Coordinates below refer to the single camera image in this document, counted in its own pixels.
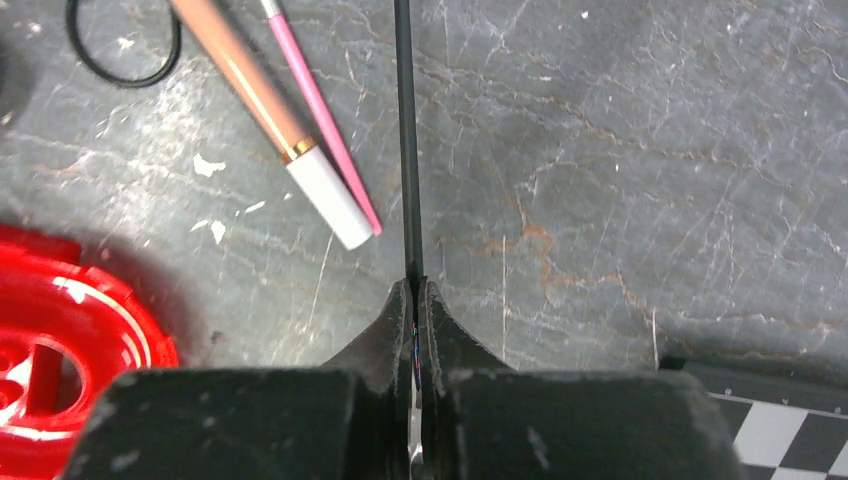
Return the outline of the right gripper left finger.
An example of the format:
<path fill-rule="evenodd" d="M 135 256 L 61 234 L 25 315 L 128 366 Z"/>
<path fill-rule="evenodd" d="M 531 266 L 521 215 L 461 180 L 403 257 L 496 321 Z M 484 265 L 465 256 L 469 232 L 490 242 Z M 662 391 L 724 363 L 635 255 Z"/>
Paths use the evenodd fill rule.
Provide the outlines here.
<path fill-rule="evenodd" d="M 406 279 L 395 282 L 377 317 L 330 359 L 322 369 L 343 369 L 358 374 L 370 391 L 387 395 L 409 387 L 409 338 L 412 293 Z"/>

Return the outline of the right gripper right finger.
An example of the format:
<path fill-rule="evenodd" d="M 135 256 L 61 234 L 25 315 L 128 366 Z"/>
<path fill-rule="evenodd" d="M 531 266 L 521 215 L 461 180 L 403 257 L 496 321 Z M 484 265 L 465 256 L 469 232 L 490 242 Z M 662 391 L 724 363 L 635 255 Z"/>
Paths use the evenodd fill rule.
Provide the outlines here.
<path fill-rule="evenodd" d="M 449 374 L 464 369 L 510 369 L 451 314 L 435 282 L 418 292 L 418 377 L 425 395 L 443 396 Z"/>

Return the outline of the thin black pencil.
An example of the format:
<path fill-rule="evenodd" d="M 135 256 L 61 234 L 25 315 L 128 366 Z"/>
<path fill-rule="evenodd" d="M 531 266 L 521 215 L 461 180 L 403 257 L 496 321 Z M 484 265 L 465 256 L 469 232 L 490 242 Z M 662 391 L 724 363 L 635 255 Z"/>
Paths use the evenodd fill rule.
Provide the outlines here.
<path fill-rule="evenodd" d="M 424 278 L 417 124 L 410 1 L 394 1 L 399 139 L 406 278 L 413 290 Z"/>

